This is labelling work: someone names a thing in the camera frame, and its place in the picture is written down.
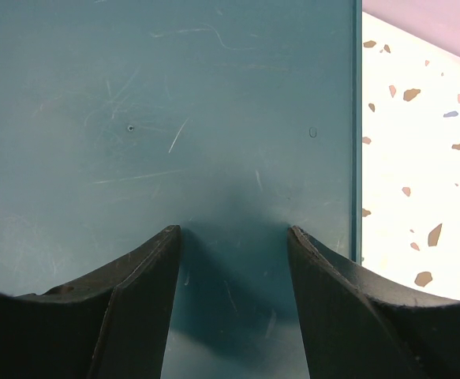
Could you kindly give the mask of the teal drawer box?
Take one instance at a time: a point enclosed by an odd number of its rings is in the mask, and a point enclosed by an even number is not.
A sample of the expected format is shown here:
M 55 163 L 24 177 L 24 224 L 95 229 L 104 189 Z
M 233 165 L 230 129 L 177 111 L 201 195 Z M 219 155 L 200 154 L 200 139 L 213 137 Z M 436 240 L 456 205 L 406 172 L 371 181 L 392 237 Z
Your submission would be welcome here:
M 0 1 L 0 293 L 177 224 L 165 378 L 306 378 L 286 252 L 353 246 L 359 1 Z

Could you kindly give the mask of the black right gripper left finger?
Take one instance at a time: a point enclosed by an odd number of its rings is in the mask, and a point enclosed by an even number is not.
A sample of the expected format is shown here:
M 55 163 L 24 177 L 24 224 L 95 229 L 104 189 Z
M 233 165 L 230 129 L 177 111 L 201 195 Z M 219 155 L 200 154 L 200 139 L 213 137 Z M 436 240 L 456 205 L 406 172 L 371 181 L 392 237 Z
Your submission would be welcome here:
M 181 229 L 44 294 L 0 293 L 0 378 L 158 378 Z

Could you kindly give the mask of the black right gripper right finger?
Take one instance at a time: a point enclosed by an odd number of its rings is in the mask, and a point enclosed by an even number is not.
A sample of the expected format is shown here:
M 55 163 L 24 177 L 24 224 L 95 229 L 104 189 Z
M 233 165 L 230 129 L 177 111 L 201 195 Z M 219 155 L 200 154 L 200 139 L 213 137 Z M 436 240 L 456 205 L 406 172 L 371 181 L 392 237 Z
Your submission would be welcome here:
M 460 301 L 388 280 L 287 231 L 312 378 L 460 378 Z

